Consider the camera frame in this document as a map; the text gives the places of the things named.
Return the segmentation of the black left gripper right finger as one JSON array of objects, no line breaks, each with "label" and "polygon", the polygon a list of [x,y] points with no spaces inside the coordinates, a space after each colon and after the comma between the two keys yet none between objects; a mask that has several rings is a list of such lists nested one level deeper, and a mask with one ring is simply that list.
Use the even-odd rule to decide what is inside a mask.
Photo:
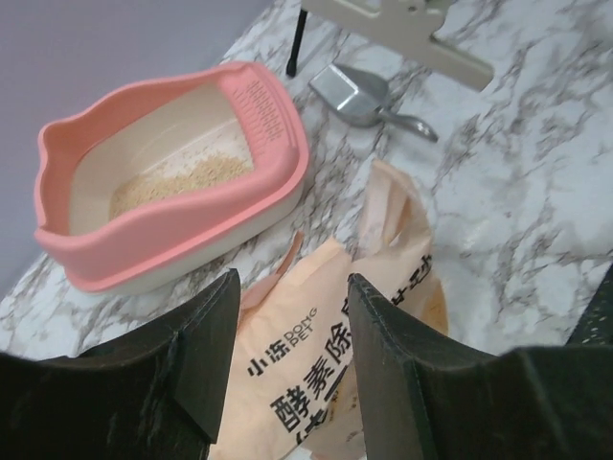
[{"label": "black left gripper right finger", "polygon": [[612,348],[466,346],[348,281],[358,399],[371,459],[608,459]]}]

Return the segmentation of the metal litter scoop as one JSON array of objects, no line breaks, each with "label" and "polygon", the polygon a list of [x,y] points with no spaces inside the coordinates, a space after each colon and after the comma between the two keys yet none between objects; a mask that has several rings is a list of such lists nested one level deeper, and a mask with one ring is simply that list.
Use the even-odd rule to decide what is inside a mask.
[{"label": "metal litter scoop", "polygon": [[375,73],[331,63],[308,86],[334,115],[353,127],[388,123],[431,143],[439,140],[435,129],[423,119],[398,114],[389,107],[389,83]]}]

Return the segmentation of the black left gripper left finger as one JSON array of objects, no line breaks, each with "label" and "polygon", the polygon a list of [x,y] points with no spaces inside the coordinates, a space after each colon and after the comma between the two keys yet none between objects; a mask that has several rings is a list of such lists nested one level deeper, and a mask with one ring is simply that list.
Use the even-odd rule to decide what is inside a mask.
[{"label": "black left gripper left finger", "polygon": [[1,356],[5,459],[204,459],[217,440],[240,303],[229,270],[76,356]]}]

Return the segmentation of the peach cat litter bag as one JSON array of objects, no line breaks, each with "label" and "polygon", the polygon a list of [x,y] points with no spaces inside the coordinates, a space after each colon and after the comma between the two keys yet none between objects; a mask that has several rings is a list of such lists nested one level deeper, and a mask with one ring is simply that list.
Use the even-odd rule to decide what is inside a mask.
[{"label": "peach cat litter bag", "polygon": [[375,160],[357,256],[329,239],[305,257],[296,235],[277,270],[247,289],[214,459],[361,459],[348,278],[359,273],[396,307],[448,330],[432,232],[411,178]]}]

